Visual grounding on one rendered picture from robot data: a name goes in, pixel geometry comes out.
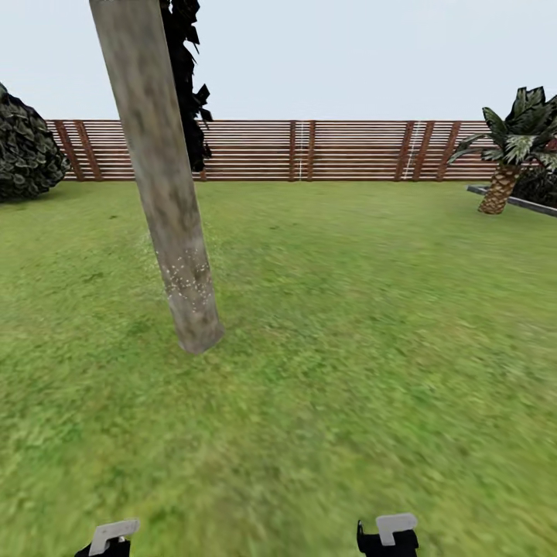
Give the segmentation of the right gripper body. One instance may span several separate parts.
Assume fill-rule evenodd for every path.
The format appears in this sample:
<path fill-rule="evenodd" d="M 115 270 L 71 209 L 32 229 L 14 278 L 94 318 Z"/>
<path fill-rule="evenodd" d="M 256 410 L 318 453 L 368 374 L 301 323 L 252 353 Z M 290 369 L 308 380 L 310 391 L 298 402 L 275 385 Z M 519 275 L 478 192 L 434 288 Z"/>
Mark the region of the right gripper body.
<path fill-rule="evenodd" d="M 381 544 L 380 535 L 364 535 L 366 557 L 417 557 L 415 541 L 410 531 L 393 531 L 395 545 Z"/>

